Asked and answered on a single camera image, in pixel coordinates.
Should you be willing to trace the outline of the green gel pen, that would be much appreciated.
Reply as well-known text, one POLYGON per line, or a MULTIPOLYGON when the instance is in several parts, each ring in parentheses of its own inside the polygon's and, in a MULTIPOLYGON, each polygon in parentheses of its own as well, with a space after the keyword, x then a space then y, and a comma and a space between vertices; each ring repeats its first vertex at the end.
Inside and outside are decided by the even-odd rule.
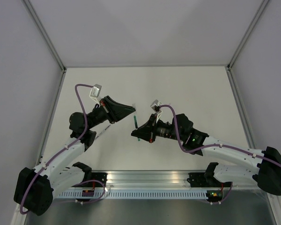
POLYGON ((133 115, 133 120, 134 120, 134 126, 135 126, 135 129, 138 129, 138 123, 137 123, 137 116, 136 114, 133 115))

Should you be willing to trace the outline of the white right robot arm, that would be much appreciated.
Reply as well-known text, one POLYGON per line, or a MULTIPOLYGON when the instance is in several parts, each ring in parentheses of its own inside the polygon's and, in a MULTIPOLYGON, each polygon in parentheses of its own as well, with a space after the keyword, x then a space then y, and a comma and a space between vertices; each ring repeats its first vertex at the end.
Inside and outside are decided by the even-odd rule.
POLYGON ((231 146, 193 128, 193 122, 185 114, 176 115, 172 123, 158 120, 152 114, 131 135, 149 143, 157 137, 176 140, 186 153, 219 158, 233 164, 210 163, 204 174, 204 181, 209 186, 226 182, 256 183, 261 190, 281 196, 281 154, 273 147, 258 150, 231 146))

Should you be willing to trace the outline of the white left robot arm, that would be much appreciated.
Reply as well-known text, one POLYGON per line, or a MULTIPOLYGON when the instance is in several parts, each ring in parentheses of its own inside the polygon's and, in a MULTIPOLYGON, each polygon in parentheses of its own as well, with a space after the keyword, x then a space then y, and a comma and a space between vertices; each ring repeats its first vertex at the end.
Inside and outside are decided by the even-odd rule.
POLYGON ((66 168, 83 154, 94 142, 95 126, 109 121, 114 124, 136 110, 133 106, 117 103, 109 96, 102 98, 93 110, 74 112, 69 117, 72 131, 64 146, 51 158, 33 169, 23 168, 18 176, 14 201, 38 216, 44 214, 60 193, 80 184, 86 187, 92 182, 91 167, 77 162, 66 168))

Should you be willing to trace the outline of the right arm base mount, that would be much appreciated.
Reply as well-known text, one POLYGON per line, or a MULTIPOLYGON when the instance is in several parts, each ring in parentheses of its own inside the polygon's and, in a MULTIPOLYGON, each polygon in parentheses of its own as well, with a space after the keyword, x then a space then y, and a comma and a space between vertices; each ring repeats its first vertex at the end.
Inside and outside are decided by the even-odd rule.
POLYGON ((205 175, 204 172, 190 172, 187 182, 192 188, 229 188, 232 182, 220 182, 211 175, 205 175))

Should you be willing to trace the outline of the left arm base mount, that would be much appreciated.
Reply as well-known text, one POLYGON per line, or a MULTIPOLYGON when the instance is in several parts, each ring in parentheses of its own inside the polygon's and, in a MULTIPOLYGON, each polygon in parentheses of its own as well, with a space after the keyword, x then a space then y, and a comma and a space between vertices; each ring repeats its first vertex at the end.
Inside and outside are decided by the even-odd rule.
POLYGON ((101 187, 102 185, 98 182, 95 182, 95 180, 101 182, 106 185, 107 182, 107 173, 105 172, 92 172, 92 168, 89 167, 88 165, 77 162, 73 164, 73 167, 77 167, 82 170, 84 176, 83 180, 76 184, 74 187, 80 187, 80 188, 96 188, 96 187, 101 187))

